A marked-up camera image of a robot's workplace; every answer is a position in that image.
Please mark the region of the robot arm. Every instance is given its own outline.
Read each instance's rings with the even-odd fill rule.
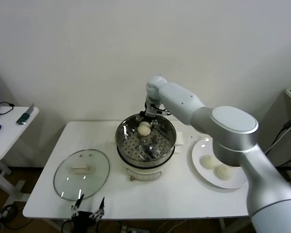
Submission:
[[[213,138],[215,156],[229,166],[241,166],[249,180],[247,208],[258,233],[291,233],[291,186],[257,144],[258,121],[228,106],[214,109],[161,76],[148,80],[145,115],[154,117],[161,104],[177,119]]]

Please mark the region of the wooden floor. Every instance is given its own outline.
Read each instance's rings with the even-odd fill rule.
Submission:
[[[41,171],[39,170],[19,170],[13,169],[10,176],[5,178],[12,184],[16,184],[18,180],[26,180],[26,184],[22,189],[24,193],[30,193],[36,181],[39,178]],[[8,195],[0,189],[0,209],[3,207]],[[18,208],[24,207],[25,203],[16,202],[15,205]],[[26,224],[30,219],[25,218],[22,211],[18,212],[16,219],[9,223],[10,227],[17,228]],[[126,225],[138,229],[147,229],[150,233],[166,233],[175,225],[181,223],[183,220],[170,220],[166,223],[165,220],[146,220],[146,221],[102,221],[99,225],[99,233],[119,233],[121,226]],[[231,223],[233,219],[227,219],[226,222]],[[25,228],[20,230],[10,230],[6,227],[3,228],[2,233],[58,233],[58,231],[52,226],[48,225],[45,221],[35,219]],[[187,220],[175,227],[171,233],[219,233],[221,232],[219,220],[217,219],[194,219]],[[247,227],[240,231],[240,233],[254,233],[252,226]]]

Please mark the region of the green knife handle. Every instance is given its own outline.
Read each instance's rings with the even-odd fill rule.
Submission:
[[[29,117],[30,117],[29,114],[23,113],[23,115],[21,115],[21,117],[18,119],[18,121],[26,122]]]

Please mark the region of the knife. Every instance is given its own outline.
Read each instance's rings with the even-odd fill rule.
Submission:
[[[30,114],[33,111],[33,106],[34,106],[34,104],[30,105],[30,107],[27,109],[27,111],[25,113],[23,113],[23,115],[21,115],[21,117],[16,121],[17,125],[26,124],[28,118],[30,117]]]

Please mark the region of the white plate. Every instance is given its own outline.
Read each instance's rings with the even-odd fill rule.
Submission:
[[[203,138],[196,142],[192,150],[193,164],[199,174],[207,181],[214,184],[215,186],[227,189],[239,188],[247,183],[246,175],[240,166],[231,167],[233,170],[233,175],[228,181],[224,181],[218,178],[214,169],[207,169],[200,163],[201,157],[207,154],[215,156],[212,149],[212,138],[210,137]],[[218,161],[218,165],[222,164],[222,162],[220,162],[217,158],[215,159]]]

